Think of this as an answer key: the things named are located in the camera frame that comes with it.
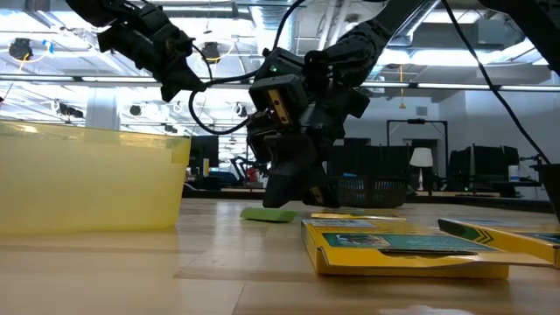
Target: yellow plastic bin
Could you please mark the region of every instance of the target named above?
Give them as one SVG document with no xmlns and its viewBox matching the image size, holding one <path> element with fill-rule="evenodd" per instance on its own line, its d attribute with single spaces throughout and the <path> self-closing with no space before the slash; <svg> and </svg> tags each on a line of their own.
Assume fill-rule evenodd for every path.
<svg viewBox="0 0 560 315">
<path fill-rule="evenodd" d="M 0 235 L 166 228 L 191 141 L 0 121 Z"/>
</svg>

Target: ceiling light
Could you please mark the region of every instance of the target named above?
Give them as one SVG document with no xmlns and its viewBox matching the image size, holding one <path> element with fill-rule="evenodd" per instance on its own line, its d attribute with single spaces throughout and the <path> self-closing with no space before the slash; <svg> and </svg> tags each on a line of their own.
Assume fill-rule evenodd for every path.
<svg viewBox="0 0 560 315">
<path fill-rule="evenodd" d="M 156 80 L 151 77 L 82 77 L 85 82 L 134 82 L 134 83 L 154 83 Z"/>
<path fill-rule="evenodd" d="M 358 25 L 357 22 L 348 23 L 345 27 L 345 30 L 347 32 L 350 32 L 354 27 L 356 27 L 356 25 Z"/>
<path fill-rule="evenodd" d="M 488 85 L 483 84 L 447 84 L 447 83 L 419 83 L 418 88 L 433 89 L 466 89 L 466 90 L 489 90 Z"/>
<path fill-rule="evenodd" d="M 378 65 L 406 65 L 409 63 L 411 63 L 411 60 L 408 52 L 388 48 L 383 51 L 377 60 Z"/>
<path fill-rule="evenodd" d="M 486 64 L 488 52 L 477 52 L 482 64 Z M 419 66 L 475 67 L 476 59 L 467 50 L 423 49 L 414 52 L 411 63 Z"/>
<path fill-rule="evenodd" d="M 0 75 L 0 81 L 73 81 L 70 76 L 60 75 Z"/>
<path fill-rule="evenodd" d="M 475 10 L 453 10 L 453 15 L 460 24 L 473 24 L 480 19 L 480 13 Z M 423 22 L 450 24 L 452 20 L 445 10 L 434 10 Z"/>
<path fill-rule="evenodd" d="M 363 88 L 408 88 L 410 84 L 401 82 L 364 82 L 361 86 Z"/>
<path fill-rule="evenodd" d="M 545 58 L 540 58 L 539 60 L 533 62 L 535 66 L 547 66 L 549 62 Z"/>
<path fill-rule="evenodd" d="M 500 91 L 560 92 L 560 86 L 502 86 Z"/>
</svg>

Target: wooden tabletop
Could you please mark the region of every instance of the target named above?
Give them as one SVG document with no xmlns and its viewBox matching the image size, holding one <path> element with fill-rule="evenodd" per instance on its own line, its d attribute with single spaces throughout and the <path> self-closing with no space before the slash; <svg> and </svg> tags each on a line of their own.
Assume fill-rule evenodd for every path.
<svg viewBox="0 0 560 315">
<path fill-rule="evenodd" d="M 240 220 L 255 201 L 184 199 L 165 231 L 0 237 L 0 314 L 560 314 L 560 270 L 507 281 L 321 277 L 299 222 Z M 554 222 L 553 214 L 410 205 L 409 220 Z"/>
</svg>

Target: black robotic arm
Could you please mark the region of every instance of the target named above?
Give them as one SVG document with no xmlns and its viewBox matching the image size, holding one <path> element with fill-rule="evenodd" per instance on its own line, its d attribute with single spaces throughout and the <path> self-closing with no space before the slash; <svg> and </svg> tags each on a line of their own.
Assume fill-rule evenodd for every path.
<svg viewBox="0 0 560 315">
<path fill-rule="evenodd" d="M 209 86 L 186 64 L 194 38 L 173 25 L 161 7 L 147 1 L 142 8 L 125 0 L 66 1 L 92 25 L 110 26 L 98 35 L 101 50 L 115 49 L 138 68 L 152 72 L 163 85 L 165 101 L 182 89 L 194 91 L 192 99 Z M 550 67 L 560 73 L 556 0 L 479 1 L 510 14 Z M 280 207 L 302 192 L 306 204 L 338 205 L 322 163 L 335 139 L 344 137 L 347 116 L 361 117 L 369 104 L 354 88 L 368 77 L 387 43 L 425 2 L 388 1 L 382 12 L 358 24 L 336 45 L 308 52 L 304 58 L 282 48 L 264 52 L 266 59 L 249 89 L 257 112 L 248 119 L 247 128 L 257 162 L 272 162 L 265 207 Z"/>
</svg>

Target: wire basket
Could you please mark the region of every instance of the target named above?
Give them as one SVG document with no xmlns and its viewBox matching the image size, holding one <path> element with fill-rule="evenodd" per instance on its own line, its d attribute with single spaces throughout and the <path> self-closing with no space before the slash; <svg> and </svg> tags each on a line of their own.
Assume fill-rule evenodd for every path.
<svg viewBox="0 0 560 315">
<path fill-rule="evenodd" d="M 394 208 L 404 204 L 406 178 L 368 176 L 336 178 L 337 197 L 343 207 Z"/>
</svg>

